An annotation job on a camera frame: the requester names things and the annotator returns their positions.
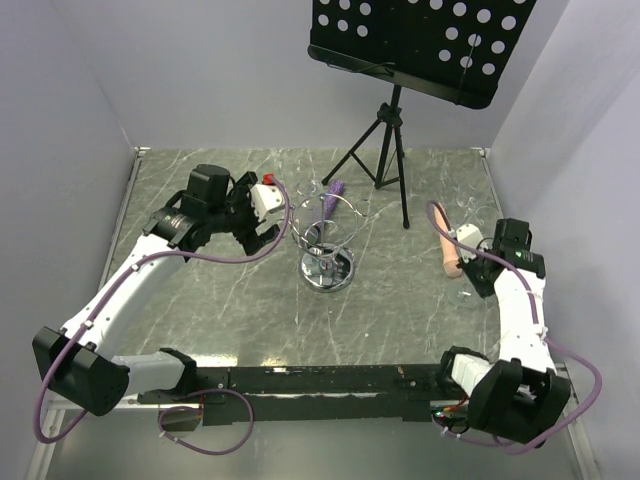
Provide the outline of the chrome wine glass rack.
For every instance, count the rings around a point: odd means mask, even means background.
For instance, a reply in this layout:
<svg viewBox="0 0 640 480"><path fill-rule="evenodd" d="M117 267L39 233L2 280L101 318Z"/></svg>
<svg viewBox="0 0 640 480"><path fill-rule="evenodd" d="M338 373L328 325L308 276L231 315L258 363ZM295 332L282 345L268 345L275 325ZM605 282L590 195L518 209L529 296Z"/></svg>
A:
<svg viewBox="0 0 640 480"><path fill-rule="evenodd" d="M354 202L335 193L312 195L294 207L290 226L303 284L334 293L352 282L356 260L350 246L365 218Z"/></svg>

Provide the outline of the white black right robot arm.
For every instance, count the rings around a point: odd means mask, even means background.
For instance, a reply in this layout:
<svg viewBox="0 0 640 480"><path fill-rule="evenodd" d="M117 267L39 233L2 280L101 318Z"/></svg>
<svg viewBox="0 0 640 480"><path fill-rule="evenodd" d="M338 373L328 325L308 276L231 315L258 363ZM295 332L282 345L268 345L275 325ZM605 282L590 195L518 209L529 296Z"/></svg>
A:
<svg viewBox="0 0 640 480"><path fill-rule="evenodd" d="M436 385L448 398L465 393L469 428L526 444L556 423L571 393L546 343L544 258L532 251L532 233L521 220L498 220L490 238L464 224L454 238L471 286L480 297L497 300L498 358L452 347L441 358Z"/></svg>

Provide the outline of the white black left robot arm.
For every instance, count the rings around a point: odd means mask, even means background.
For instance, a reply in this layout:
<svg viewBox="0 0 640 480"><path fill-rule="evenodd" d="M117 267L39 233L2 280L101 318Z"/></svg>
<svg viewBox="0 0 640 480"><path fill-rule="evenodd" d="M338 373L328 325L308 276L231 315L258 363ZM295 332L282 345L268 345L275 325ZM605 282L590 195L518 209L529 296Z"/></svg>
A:
<svg viewBox="0 0 640 480"><path fill-rule="evenodd" d="M172 348L121 356L120 343L162 283L201 253L215 234L230 234L244 250L240 263L270 253L284 235L270 214L286 211L284 187L251 171L239 179L220 166L200 164L187 185L155 211L132 251L84 309L60 329L42 328L32 342L45 388L95 415L109 413L128 395L163 391L184 402L197 390L197 363Z"/></svg>

